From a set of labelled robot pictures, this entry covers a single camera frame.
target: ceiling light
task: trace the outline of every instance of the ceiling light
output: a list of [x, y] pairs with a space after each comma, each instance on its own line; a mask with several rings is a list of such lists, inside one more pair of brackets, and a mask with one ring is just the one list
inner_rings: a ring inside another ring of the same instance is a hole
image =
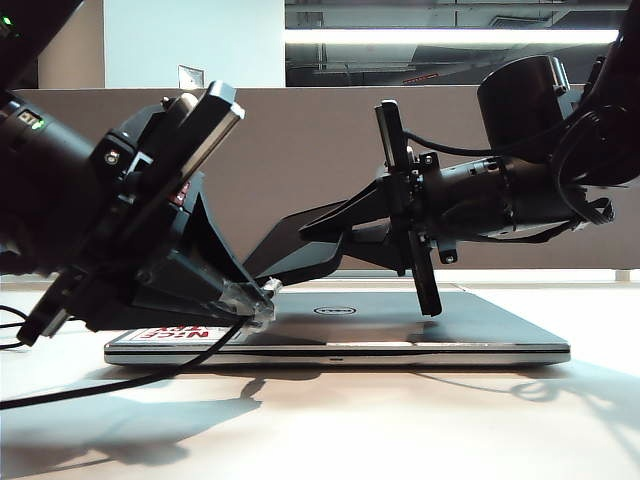
[[338, 45], [515, 45], [607, 44], [617, 30], [507, 30], [507, 29], [287, 29], [287, 44]]

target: cable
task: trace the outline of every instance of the cable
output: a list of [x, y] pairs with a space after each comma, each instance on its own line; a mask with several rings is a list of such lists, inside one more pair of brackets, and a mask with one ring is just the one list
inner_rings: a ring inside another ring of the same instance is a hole
[[[9, 307], [7, 305], [0, 305], [0, 310], [3, 310], [5, 312], [9, 312], [9, 313], [13, 313], [14, 315], [17, 315], [18, 317], [22, 318], [23, 320], [27, 320], [27, 314], [24, 312], [21, 312], [20, 310], [17, 310], [15, 308]], [[0, 328], [10, 328], [10, 327], [20, 327], [24, 324], [24, 322], [14, 322], [14, 323], [5, 323], [4, 325], [0, 325]], [[9, 348], [16, 348], [16, 347], [21, 347], [22, 345], [24, 345], [24, 343], [22, 342], [16, 342], [16, 343], [8, 343], [6, 345], [0, 345], [0, 350], [8, 350]]]
[[101, 393], [115, 392], [118, 390], [124, 390], [126, 388], [140, 387], [148, 385], [160, 380], [167, 380], [171, 377], [175, 377], [184, 372], [188, 368], [201, 364], [211, 355], [220, 350], [233, 336], [238, 333], [240, 328], [250, 317], [242, 317], [236, 322], [227, 333], [225, 333], [216, 343], [210, 346], [207, 350], [200, 353], [197, 357], [189, 360], [177, 367], [171, 367], [164, 369], [160, 372], [145, 375], [139, 378], [133, 378], [131, 380], [124, 380], [122, 382], [113, 382], [107, 385], [98, 385], [95, 387], [78, 388], [75, 390], [66, 390], [63, 392], [48, 393], [45, 395], [35, 395], [33, 397], [16, 398], [13, 400], [0, 401], [0, 410], [8, 410], [11, 408], [28, 407], [31, 405], [39, 405], [42, 403], [58, 402], [60, 400], [69, 400], [72, 398], [88, 397], [90, 395], [98, 395]]
[[432, 142], [430, 140], [422, 138], [419, 135], [416, 135], [415, 133], [411, 132], [410, 130], [405, 129], [402, 132], [404, 133], [404, 136], [407, 139], [413, 140], [414, 142], [416, 142], [419, 145], [422, 145], [423, 147], [432, 148], [439, 152], [448, 153], [451, 155], [459, 155], [462, 157], [488, 157], [488, 156], [506, 155], [506, 154], [512, 153], [516, 149], [526, 147], [531, 143], [539, 142], [540, 140], [545, 138], [547, 135], [551, 135], [553, 133], [556, 133], [562, 130], [569, 123], [571, 123], [576, 117], [581, 116], [582, 111], [584, 109], [585, 109], [584, 105], [581, 105], [578, 108], [576, 108], [573, 112], [571, 112], [571, 114], [569, 114], [567, 118], [556, 123], [554, 126], [546, 130], [543, 130], [542, 132], [536, 133], [535, 135], [532, 135], [529, 138], [525, 138], [524, 140], [520, 140], [518, 142], [505, 145], [502, 147], [497, 147], [497, 148], [472, 149], [472, 148], [451, 147], [449, 145], [443, 145], [443, 144]]
[[[581, 199], [571, 199], [567, 188], [562, 184], [561, 177], [567, 159], [574, 152], [576, 146], [581, 144], [584, 138], [592, 133], [594, 129], [597, 129], [600, 126], [600, 122], [600, 117], [594, 111], [589, 111], [581, 116], [562, 137], [549, 162], [556, 190], [562, 200], [581, 218], [594, 225], [603, 225], [613, 221], [614, 214], [611, 201], [607, 198], [599, 198], [589, 203]], [[602, 208], [603, 212], [601, 213], [597, 208]]]

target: silver laptop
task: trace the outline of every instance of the silver laptop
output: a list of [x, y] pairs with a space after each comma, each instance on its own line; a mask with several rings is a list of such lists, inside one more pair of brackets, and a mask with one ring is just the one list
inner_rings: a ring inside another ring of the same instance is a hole
[[[566, 362], [565, 340], [467, 292], [442, 292], [444, 313], [420, 314], [415, 292], [290, 292], [276, 320], [239, 332], [203, 365], [526, 366]], [[105, 345], [116, 365], [180, 364], [221, 327], [132, 330]]]

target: gray partition wall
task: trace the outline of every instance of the gray partition wall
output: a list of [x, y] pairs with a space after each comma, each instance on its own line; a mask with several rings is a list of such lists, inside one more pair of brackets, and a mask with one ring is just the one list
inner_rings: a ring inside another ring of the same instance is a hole
[[[20, 95], [97, 141], [138, 108], [175, 90], [32, 90]], [[206, 191], [240, 258], [281, 217], [358, 192], [384, 154], [373, 107], [396, 99], [405, 127], [441, 143], [487, 145], [475, 87], [243, 89], [246, 119], [209, 159]], [[441, 156], [444, 165], [468, 159]], [[460, 262], [436, 268], [638, 268], [640, 192], [611, 196], [616, 221], [565, 233], [544, 245], [461, 244]], [[371, 268], [345, 259], [343, 268]]]

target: table surface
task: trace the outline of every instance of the table surface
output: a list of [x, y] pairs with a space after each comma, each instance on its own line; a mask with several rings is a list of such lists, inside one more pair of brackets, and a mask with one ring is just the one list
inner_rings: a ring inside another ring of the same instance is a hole
[[[640, 478], [640, 285], [459, 287], [568, 339], [572, 361], [198, 370], [3, 411], [2, 476]], [[29, 310], [40, 295], [3, 291], [0, 303]], [[140, 375], [104, 363], [115, 335], [69, 322], [32, 349], [1, 352], [2, 398]]]

